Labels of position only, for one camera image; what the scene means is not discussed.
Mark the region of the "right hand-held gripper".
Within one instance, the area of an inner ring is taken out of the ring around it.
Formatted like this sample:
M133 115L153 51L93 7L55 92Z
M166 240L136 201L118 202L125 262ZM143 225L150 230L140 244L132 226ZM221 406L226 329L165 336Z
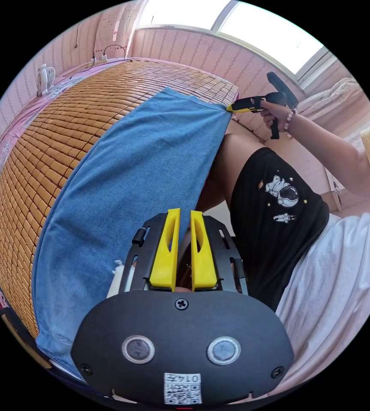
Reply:
M226 111L231 113L259 113L264 110L268 110L263 107L263 102L281 106L288 107L287 96L283 92L272 92L265 96L252 96L247 98L239 98L235 100L233 104L230 104ZM279 119L278 117L272 116L272 124L270 125L271 140L278 140L280 138L281 126L283 125L283 131L287 132L290 123L290 112L286 113L285 119Z

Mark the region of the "person's right hand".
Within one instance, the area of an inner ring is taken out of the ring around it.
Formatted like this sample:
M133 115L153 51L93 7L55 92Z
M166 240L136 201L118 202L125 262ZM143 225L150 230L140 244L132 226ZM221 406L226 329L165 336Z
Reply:
M296 109L290 109L288 106L270 103L268 101L261 101L260 113L263 122L267 128L271 129L273 122L276 120L278 130L280 132L287 132L291 120L296 115Z

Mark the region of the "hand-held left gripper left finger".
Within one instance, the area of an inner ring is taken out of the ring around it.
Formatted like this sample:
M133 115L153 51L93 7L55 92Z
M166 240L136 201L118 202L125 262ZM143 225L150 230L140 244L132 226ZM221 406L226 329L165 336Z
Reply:
M149 277L151 287L175 291L179 245L180 208L166 215Z

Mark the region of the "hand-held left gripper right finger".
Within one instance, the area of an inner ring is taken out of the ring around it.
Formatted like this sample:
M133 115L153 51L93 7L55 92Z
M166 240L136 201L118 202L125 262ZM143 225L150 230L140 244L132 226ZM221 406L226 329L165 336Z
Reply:
M190 213L192 291L216 287L217 275L203 214Z

